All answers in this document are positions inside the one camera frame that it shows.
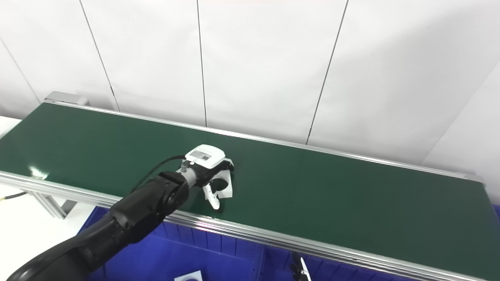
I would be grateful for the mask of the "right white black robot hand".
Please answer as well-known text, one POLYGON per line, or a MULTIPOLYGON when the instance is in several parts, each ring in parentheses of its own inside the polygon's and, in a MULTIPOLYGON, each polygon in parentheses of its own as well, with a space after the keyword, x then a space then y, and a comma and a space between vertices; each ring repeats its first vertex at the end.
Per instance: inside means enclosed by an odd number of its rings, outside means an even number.
POLYGON ((293 273, 293 279, 295 281, 311 281, 309 270, 302 256, 296 251, 292 251, 291 257, 293 261, 290 264, 290 269, 293 273))

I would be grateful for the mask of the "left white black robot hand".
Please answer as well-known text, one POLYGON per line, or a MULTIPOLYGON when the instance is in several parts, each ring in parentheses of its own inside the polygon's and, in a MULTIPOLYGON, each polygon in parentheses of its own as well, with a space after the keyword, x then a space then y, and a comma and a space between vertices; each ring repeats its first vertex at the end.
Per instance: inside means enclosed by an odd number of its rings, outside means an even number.
POLYGON ((202 144, 188 152, 177 170, 189 187, 200 187, 211 207, 221 212, 220 199, 233 197, 233 161, 221 149, 202 144))

